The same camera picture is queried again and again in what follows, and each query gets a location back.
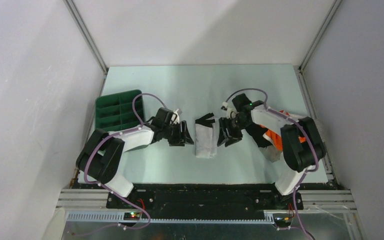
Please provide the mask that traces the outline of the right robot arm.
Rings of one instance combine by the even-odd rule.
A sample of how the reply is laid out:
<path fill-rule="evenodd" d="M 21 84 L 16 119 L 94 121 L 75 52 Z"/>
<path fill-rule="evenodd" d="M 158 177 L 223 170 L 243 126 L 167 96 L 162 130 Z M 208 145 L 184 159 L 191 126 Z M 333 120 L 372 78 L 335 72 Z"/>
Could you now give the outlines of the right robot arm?
<path fill-rule="evenodd" d="M 305 175 L 318 170 L 326 155 L 322 130 L 313 118 L 277 111 L 265 101 L 252 102 L 244 93 L 229 96 L 221 109 L 226 116 L 219 122 L 217 146 L 231 146 L 243 139 L 242 131 L 252 137 L 264 157 L 271 162 L 284 161 L 287 168 L 275 181 L 277 191 L 271 194 L 271 204 L 284 209 L 291 202 Z"/>

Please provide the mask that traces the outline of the white underwear black trim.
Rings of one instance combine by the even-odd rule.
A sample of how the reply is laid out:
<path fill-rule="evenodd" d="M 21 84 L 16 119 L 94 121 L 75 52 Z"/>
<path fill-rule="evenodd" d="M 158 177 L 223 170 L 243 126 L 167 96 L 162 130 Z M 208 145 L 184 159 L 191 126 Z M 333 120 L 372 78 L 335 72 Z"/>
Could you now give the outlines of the white underwear black trim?
<path fill-rule="evenodd" d="M 201 159 L 212 159 L 217 154 L 218 118 L 210 112 L 194 122 L 195 156 Z"/>

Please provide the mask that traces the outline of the orange underwear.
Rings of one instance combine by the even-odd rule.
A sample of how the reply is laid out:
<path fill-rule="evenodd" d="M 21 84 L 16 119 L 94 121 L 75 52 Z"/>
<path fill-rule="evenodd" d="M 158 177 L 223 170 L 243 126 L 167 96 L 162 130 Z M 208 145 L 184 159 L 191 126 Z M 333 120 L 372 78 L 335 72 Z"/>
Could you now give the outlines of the orange underwear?
<path fill-rule="evenodd" d="M 290 114 L 288 112 L 284 112 L 284 110 L 280 111 L 281 113 L 286 113 L 288 116 L 292 116 L 294 118 L 302 118 L 303 116 L 297 115 L 297 114 Z M 264 139 L 269 141 L 278 151 L 282 152 L 283 151 L 283 143 L 282 143 L 282 138 L 280 135 L 276 134 L 274 131 L 268 129 L 263 135 Z M 306 142 L 306 138 L 299 136 L 299 141 L 300 143 Z"/>

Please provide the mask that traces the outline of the grey underwear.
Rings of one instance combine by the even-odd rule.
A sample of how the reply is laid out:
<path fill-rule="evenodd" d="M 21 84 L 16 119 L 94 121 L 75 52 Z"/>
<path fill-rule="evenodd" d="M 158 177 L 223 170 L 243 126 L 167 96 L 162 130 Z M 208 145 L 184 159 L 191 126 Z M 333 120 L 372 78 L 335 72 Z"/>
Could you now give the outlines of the grey underwear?
<path fill-rule="evenodd" d="M 275 163 L 283 160 L 283 152 L 279 151 L 275 146 L 270 145 L 267 147 L 261 147 L 260 151 L 266 160 Z"/>

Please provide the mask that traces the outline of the green divided tray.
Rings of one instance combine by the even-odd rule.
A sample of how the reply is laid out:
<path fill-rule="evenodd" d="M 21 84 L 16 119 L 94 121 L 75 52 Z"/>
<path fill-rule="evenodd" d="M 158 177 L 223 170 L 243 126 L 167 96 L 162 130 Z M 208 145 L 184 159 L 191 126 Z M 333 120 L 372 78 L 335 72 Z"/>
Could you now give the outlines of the green divided tray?
<path fill-rule="evenodd" d="M 107 132 L 130 129 L 145 120 L 144 101 L 139 89 L 103 95 L 95 100 L 94 127 Z"/>

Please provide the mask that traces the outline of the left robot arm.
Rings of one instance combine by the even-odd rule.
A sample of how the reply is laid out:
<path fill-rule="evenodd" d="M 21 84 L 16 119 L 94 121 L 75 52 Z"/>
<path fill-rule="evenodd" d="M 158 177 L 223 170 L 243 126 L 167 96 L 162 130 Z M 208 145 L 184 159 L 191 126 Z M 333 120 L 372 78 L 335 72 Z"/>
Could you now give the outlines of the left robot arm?
<path fill-rule="evenodd" d="M 133 208 L 138 202 L 138 194 L 132 191 L 133 183 L 118 172 L 122 155 L 163 139 L 171 147 L 194 144 L 187 123 L 180 120 L 177 110 L 161 107 L 149 121 L 121 131 L 97 128 L 75 164 L 83 172 L 84 182 L 105 186 L 112 194 L 119 195 L 118 201 L 125 208 Z"/>

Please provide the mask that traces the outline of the black underwear beige waistband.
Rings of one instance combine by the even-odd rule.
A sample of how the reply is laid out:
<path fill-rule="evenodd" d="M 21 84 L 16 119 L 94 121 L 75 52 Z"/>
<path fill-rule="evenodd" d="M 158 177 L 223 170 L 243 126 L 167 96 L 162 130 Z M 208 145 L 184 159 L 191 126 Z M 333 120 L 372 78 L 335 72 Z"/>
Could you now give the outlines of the black underwear beige waistband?
<path fill-rule="evenodd" d="M 273 145 L 270 140 L 264 137 L 264 134 L 268 131 L 266 127 L 251 123 L 245 128 L 245 131 L 252 137 L 259 148 L 266 148 Z"/>

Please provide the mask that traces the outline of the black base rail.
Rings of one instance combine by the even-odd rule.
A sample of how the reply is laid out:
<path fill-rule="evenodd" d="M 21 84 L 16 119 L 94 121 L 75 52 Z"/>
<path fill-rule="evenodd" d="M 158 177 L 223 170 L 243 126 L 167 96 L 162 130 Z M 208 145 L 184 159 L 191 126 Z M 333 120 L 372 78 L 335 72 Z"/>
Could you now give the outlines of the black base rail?
<path fill-rule="evenodd" d="M 269 210 L 303 210 L 300 193 L 281 195 L 272 183 L 135 183 L 127 200 L 153 220 L 264 220 Z"/>

